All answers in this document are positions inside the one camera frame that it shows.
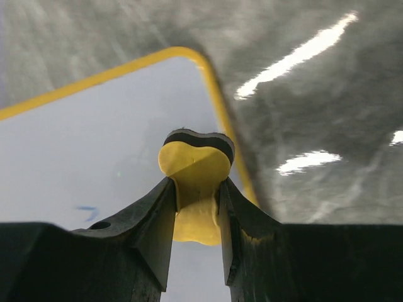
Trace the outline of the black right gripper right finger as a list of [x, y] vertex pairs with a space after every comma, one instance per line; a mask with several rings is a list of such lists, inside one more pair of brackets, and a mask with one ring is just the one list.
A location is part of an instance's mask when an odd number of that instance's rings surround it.
[[218, 193], [232, 301], [401, 301], [400, 225], [282, 224], [231, 181]]

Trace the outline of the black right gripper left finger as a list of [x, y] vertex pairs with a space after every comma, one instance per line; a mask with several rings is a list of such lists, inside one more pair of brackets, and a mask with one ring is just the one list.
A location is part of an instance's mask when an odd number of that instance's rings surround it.
[[87, 229], [1, 224], [2, 301], [159, 301], [167, 287], [175, 185]]

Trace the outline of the yellow framed whiteboard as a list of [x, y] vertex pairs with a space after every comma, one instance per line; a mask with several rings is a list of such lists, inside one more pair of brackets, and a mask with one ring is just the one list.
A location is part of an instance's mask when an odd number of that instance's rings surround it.
[[[225, 181], [254, 198], [210, 64], [171, 47], [1, 111], [1, 224], [73, 231], [113, 216], [170, 179], [158, 155], [180, 128], [227, 135]], [[229, 300], [221, 243], [173, 239], [159, 301]]]

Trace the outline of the yellow whiteboard eraser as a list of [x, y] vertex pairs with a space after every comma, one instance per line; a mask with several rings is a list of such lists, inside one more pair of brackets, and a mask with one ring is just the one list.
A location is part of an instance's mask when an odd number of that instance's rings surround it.
[[176, 188], [175, 241], [220, 244], [217, 195], [230, 174], [235, 154], [233, 141], [223, 133], [185, 128], [169, 133], [158, 164]]

